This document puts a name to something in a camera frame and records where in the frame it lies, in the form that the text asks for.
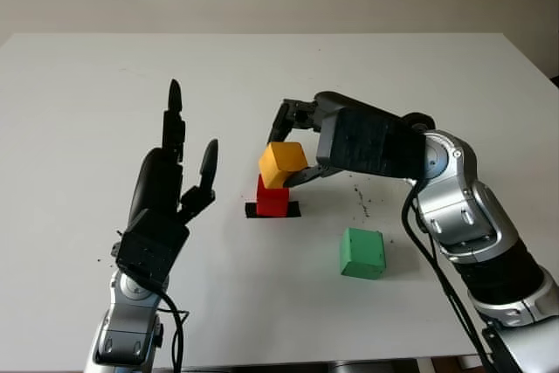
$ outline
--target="black cable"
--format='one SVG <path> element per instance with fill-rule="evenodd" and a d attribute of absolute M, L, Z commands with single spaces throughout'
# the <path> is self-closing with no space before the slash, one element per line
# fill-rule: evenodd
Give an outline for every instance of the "black cable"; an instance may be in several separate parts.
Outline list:
<path fill-rule="evenodd" d="M 437 250 L 435 249 L 435 241 L 433 239 L 433 236 L 431 234 L 429 234 L 429 230 L 427 229 L 427 227 L 425 226 L 425 224 L 423 223 L 423 220 L 421 219 L 421 217 L 419 215 L 417 199 L 414 198 L 411 201 L 411 208 L 413 209 L 413 212 L 416 215 L 416 224 L 418 225 L 419 230 L 421 232 L 429 235 L 429 245 L 431 245 L 431 255 L 435 259 L 435 261 L 437 261 Z"/>
<path fill-rule="evenodd" d="M 164 312 L 165 314 L 172 314 L 173 311 L 170 309 L 165 309 L 163 307 L 157 308 L 159 312 Z M 181 328 L 183 328 L 186 319 L 189 317 L 190 312 L 188 310 L 178 310 L 177 313 L 182 314 L 181 318 Z M 173 334 L 173 341 L 171 342 L 171 360 L 173 365 L 176 363 L 176 339 L 178 337 L 178 328 L 175 328 L 175 333 Z"/>
<path fill-rule="evenodd" d="M 176 308 L 176 305 L 173 302 L 173 300 L 171 300 L 171 298 L 165 292 L 163 292 L 163 290 L 159 290 L 159 291 L 154 290 L 153 292 L 156 293 L 159 297 L 161 297 L 161 299 L 169 307 L 169 311 L 167 309 L 159 309 L 159 310 L 161 310 L 162 312 L 171 312 L 173 314 L 173 318 L 175 319 L 175 327 L 176 327 L 175 335 L 176 335 L 176 341 L 178 343 L 178 345 L 177 345 L 178 348 L 177 348 L 176 357 L 175 357 L 175 337 L 173 336 L 173 345 L 171 347 L 171 357 L 172 357 L 172 361 L 173 361 L 173 372 L 174 373 L 181 373 L 181 369 L 183 368 L 183 351 L 184 351 L 183 322 L 188 315 L 186 314 L 183 317 L 183 319 L 181 320 L 181 318 L 179 316 L 179 313 L 184 312 L 184 311 L 179 311 Z"/>
<path fill-rule="evenodd" d="M 402 207 L 402 215 L 401 215 L 402 225 L 404 226 L 404 230 L 406 234 L 410 237 L 411 241 L 418 248 L 418 250 L 423 254 L 425 259 L 427 259 L 427 262 L 429 262 L 431 268 L 437 275 L 437 278 L 441 283 L 441 286 L 443 287 L 443 291 L 445 292 L 447 299 L 451 303 L 452 310 L 459 318 L 459 322 L 462 325 L 462 328 L 466 331 L 466 335 L 468 336 L 468 338 L 472 342 L 472 345 L 475 347 L 476 351 L 478 352 L 483 367 L 486 369 L 487 373 L 494 373 L 496 370 L 493 364 L 490 362 L 489 358 L 487 357 L 483 344 L 481 343 L 480 337 L 478 336 L 477 331 L 473 325 L 472 318 L 467 313 L 466 308 L 462 303 L 462 300 L 460 300 L 458 294 L 456 293 L 456 290 L 454 290 L 450 281 L 446 278 L 445 273 L 443 273 L 441 268 L 438 266 L 436 257 L 429 254 L 427 248 L 425 248 L 421 240 L 419 240 L 417 235 L 411 229 L 410 221 L 408 219 L 410 208 L 413 206 L 413 200 L 417 198 L 419 191 L 423 189 L 425 185 L 426 185 L 425 180 L 418 180 L 416 184 L 413 186 L 413 188 L 411 189 L 407 198 L 405 199 L 404 206 Z"/>

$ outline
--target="white table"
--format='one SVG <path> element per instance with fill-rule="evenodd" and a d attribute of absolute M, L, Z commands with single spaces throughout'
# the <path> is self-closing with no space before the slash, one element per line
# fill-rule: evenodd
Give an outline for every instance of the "white table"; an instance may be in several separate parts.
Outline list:
<path fill-rule="evenodd" d="M 501 35 L 16 35 L 0 50 L 0 370 L 83 368 L 171 78 L 183 87 L 184 188 L 220 140 L 217 201 L 190 224 L 169 289 L 192 312 L 185 364 L 473 352 L 404 236 L 401 181 L 342 173 L 292 192 L 302 218 L 245 218 L 282 98 L 335 90 L 433 115 L 474 147 L 480 179 L 559 278 L 557 90 Z M 317 137 L 292 136 L 311 160 Z M 381 280 L 339 275 L 347 226 L 384 233 Z M 163 318 L 157 366 L 170 364 Z"/>

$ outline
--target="robotic hand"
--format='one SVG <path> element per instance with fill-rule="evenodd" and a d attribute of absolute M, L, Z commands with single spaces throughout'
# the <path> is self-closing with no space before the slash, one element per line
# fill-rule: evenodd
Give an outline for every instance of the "robotic hand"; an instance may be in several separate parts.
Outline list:
<path fill-rule="evenodd" d="M 414 187 L 403 209 L 404 228 L 433 266 L 455 311 L 461 306 L 458 295 L 413 234 L 410 207 L 420 229 L 466 283 L 487 325 L 483 335 L 493 363 L 469 316 L 457 314 L 467 318 L 460 321 L 487 371 L 559 371 L 559 287 L 528 253 L 493 192 L 477 179 L 476 155 L 466 142 L 435 130 L 427 115 L 398 117 L 334 92 L 317 93 L 311 102 L 284 100 L 268 141 L 284 141 L 293 128 L 320 132 L 318 164 L 292 174 L 285 187 L 344 169 L 410 179 Z"/>
<path fill-rule="evenodd" d="M 189 236 L 185 225 L 215 200 L 211 187 L 217 168 L 214 139 L 204 154 L 200 185 L 179 200 L 185 135 L 181 110 L 181 88 L 172 80 L 162 146 L 152 149 L 141 165 L 128 227 L 111 251 L 119 269 L 110 281 L 111 304 L 93 339 L 86 373 L 150 372 L 155 348 L 162 346 L 163 325 L 156 312 L 161 299 L 175 317 L 178 349 L 175 357 L 173 345 L 173 364 L 175 371 L 181 369 L 182 323 L 165 291 L 169 272 Z"/>

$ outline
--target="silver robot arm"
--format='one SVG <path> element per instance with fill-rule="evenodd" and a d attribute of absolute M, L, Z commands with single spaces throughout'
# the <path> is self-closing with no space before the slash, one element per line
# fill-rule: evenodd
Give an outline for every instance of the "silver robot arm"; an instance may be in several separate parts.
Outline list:
<path fill-rule="evenodd" d="M 152 370 L 155 349 L 162 346 L 163 326 L 157 315 L 160 297 L 120 270 L 110 282 L 111 304 L 87 356 L 86 373 Z"/>
<path fill-rule="evenodd" d="M 477 179 L 460 139 L 427 131 L 427 183 L 417 198 L 424 228 L 468 287 L 500 370 L 559 371 L 559 287 L 528 253 L 493 192 Z"/>

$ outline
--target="wooden block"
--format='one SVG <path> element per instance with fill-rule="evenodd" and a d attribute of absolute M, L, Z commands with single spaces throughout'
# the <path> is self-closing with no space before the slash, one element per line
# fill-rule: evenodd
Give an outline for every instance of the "wooden block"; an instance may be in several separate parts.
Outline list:
<path fill-rule="evenodd" d="M 386 269 L 383 234 L 348 228 L 340 243 L 342 275 L 358 279 L 378 279 Z"/>
<path fill-rule="evenodd" d="M 283 188 L 290 175 L 307 166 L 303 147 L 297 142 L 270 142 L 259 159 L 262 181 L 269 190 Z"/>
<path fill-rule="evenodd" d="M 269 190 L 264 186 L 262 176 L 259 176 L 259 185 L 256 189 L 256 214 L 273 218 L 285 218 L 287 217 L 288 205 L 289 189 Z"/>

